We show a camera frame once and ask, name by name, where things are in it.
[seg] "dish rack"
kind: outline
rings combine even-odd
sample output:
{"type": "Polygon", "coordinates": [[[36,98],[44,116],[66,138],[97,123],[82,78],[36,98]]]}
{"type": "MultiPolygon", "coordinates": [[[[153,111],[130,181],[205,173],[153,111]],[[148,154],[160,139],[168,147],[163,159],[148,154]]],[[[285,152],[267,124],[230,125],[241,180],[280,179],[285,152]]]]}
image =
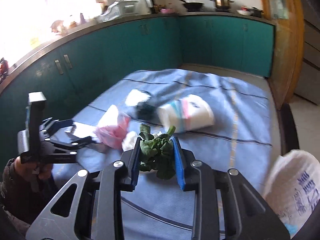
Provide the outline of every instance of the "dish rack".
{"type": "Polygon", "coordinates": [[[98,18],[99,22],[111,21],[115,18],[138,14],[135,12],[135,5],[138,1],[117,0],[108,7],[108,10],[98,18]]]}

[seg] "black cloth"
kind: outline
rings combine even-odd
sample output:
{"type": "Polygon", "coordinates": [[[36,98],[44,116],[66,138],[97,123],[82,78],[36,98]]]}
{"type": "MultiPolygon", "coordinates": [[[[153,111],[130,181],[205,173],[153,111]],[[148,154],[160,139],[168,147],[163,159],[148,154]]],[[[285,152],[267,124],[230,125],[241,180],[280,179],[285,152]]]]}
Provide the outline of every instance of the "black cloth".
{"type": "Polygon", "coordinates": [[[28,225],[32,224],[46,206],[48,199],[42,192],[32,192],[30,183],[15,172],[14,160],[8,161],[3,172],[3,181],[0,183],[0,234],[11,230],[12,227],[7,226],[9,223],[22,236],[28,230],[28,225]]]}

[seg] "hand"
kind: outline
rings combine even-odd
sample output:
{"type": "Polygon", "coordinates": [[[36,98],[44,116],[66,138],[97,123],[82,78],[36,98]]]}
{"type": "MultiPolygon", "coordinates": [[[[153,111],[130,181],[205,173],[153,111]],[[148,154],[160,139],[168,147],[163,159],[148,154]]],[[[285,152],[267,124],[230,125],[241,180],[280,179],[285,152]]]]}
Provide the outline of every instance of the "hand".
{"type": "MultiPolygon", "coordinates": [[[[37,167],[37,163],[21,163],[20,156],[17,157],[14,161],[14,169],[17,174],[19,174],[24,180],[32,180],[32,172],[37,167]]],[[[48,179],[51,176],[53,164],[46,164],[40,170],[38,178],[41,180],[48,179]]]]}

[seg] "blue gripper pad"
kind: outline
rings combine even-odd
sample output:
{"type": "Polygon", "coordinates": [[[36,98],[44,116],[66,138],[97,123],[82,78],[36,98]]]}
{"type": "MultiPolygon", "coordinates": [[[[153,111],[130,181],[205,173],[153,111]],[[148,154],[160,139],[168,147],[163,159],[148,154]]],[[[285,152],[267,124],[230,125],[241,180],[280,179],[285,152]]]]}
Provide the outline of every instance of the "blue gripper pad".
{"type": "Polygon", "coordinates": [[[173,150],[174,150],[174,160],[175,160],[175,166],[176,166],[176,175],[177,175],[177,181],[180,186],[181,190],[184,190],[186,182],[184,179],[184,170],[185,170],[185,165],[183,156],[183,151],[181,149],[180,143],[178,141],[177,137],[173,138],[173,150]]]}

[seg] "bed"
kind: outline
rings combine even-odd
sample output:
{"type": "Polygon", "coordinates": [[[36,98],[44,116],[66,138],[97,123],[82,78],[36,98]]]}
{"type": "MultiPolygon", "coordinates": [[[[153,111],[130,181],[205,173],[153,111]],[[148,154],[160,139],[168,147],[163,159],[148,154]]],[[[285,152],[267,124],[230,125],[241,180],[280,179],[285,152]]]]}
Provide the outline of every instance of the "bed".
{"type": "MultiPolygon", "coordinates": [[[[238,169],[258,192],[263,190],[273,161],[272,118],[265,91],[233,77],[190,70],[136,71],[102,93],[73,120],[94,126],[111,105],[130,113],[132,107],[126,106],[124,101],[132,89],[150,92],[156,99],[156,106],[189,94],[204,99],[214,113],[215,124],[176,134],[181,147],[191,150],[196,159],[215,170],[238,169]]],[[[165,132],[157,117],[148,121],[131,120],[128,130],[139,133],[141,123],[149,124],[152,132],[165,132]]],[[[63,129],[54,137],[70,141],[63,129]]],[[[61,187],[81,168],[99,171],[120,159],[121,153],[111,148],[104,153],[83,148],[77,155],[78,164],[54,165],[55,182],[61,187]]],[[[221,202],[218,206],[223,238],[221,202]]],[[[122,193],[125,239],[190,239],[193,210],[194,193],[182,192],[175,177],[162,181],[155,173],[140,173],[136,190],[122,193]]]]}

